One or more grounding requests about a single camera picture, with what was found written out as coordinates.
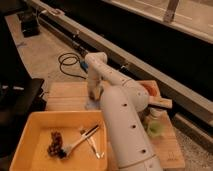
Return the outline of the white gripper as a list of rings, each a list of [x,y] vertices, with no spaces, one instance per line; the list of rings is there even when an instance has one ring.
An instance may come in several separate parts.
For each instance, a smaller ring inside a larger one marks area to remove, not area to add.
[[[98,100],[101,95],[100,76],[96,73],[89,73],[87,79],[87,90],[89,98]]]

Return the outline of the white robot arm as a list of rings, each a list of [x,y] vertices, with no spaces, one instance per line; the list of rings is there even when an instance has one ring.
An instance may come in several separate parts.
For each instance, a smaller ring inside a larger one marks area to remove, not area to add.
[[[148,91],[107,65],[104,52],[88,53],[87,90],[98,101],[119,171],[163,171],[138,113],[149,103]]]

